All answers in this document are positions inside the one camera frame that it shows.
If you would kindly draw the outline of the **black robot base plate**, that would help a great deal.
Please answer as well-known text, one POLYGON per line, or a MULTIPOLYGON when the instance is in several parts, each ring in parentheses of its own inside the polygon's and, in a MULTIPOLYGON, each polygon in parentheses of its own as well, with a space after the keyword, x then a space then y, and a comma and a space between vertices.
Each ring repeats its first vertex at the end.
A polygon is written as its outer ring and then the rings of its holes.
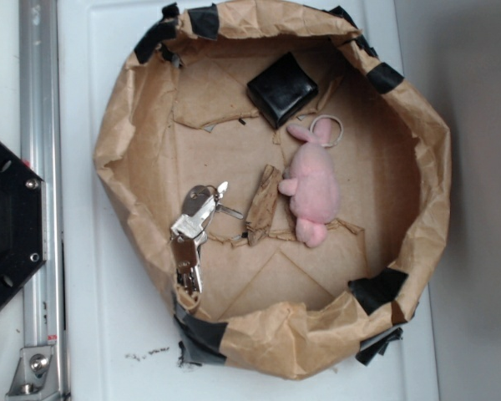
POLYGON ((0 141, 0 311, 45 261, 43 184, 0 141))

